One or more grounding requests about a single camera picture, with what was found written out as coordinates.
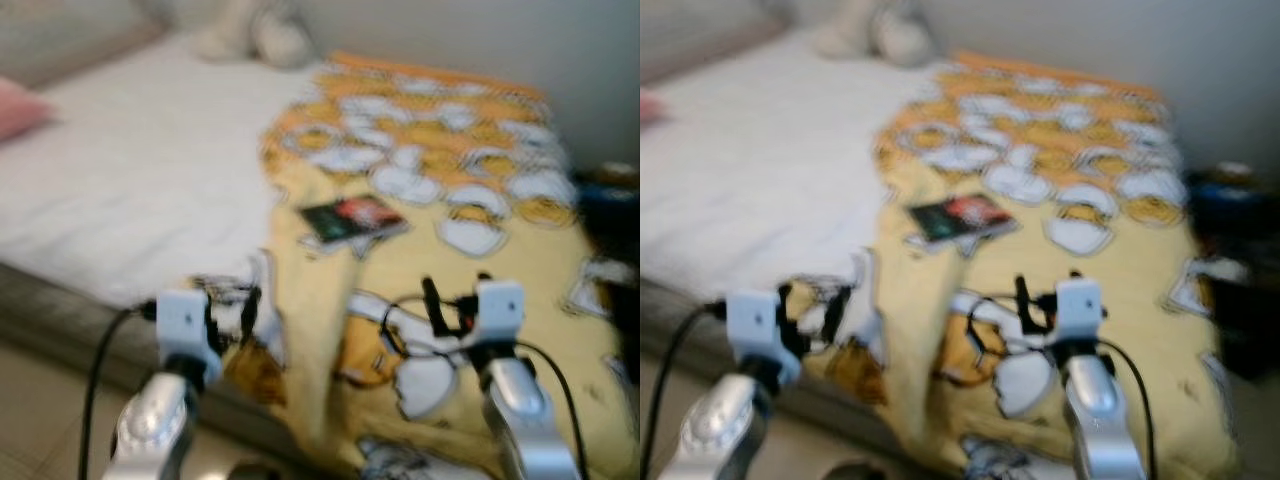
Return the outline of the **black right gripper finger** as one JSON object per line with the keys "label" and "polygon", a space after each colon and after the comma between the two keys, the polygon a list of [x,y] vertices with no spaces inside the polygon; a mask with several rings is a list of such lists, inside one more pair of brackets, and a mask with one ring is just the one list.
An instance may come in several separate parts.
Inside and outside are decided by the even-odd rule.
{"label": "black right gripper finger", "polygon": [[445,319],[442,311],[442,297],[435,282],[431,278],[424,278],[421,280],[421,289],[422,302],[433,334],[435,337],[445,334]]}
{"label": "black right gripper finger", "polygon": [[1027,334],[1036,334],[1036,321],[1030,315],[1030,292],[1027,287],[1024,275],[1015,275],[1014,284],[1014,300],[1021,330]]}

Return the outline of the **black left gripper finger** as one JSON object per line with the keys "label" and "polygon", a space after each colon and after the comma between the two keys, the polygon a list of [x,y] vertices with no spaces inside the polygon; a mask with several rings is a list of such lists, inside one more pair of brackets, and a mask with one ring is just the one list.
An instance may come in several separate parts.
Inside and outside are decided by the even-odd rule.
{"label": "black left gripper finger", "polygon": [[259,307],[262,300],[262,289],[252,285],[247,289],[244,305],[239,314],[241,343],[248,343],[253,338],[253,330],[259,319]]}
{"label": "black left gripper finger", "polygon": [[823,324],[820,328],[820,339],[828,346],[836,343],[835,338],[844,321],[845,310],[849,305],[851,294],[851,285],[841,285],[826,306]]}

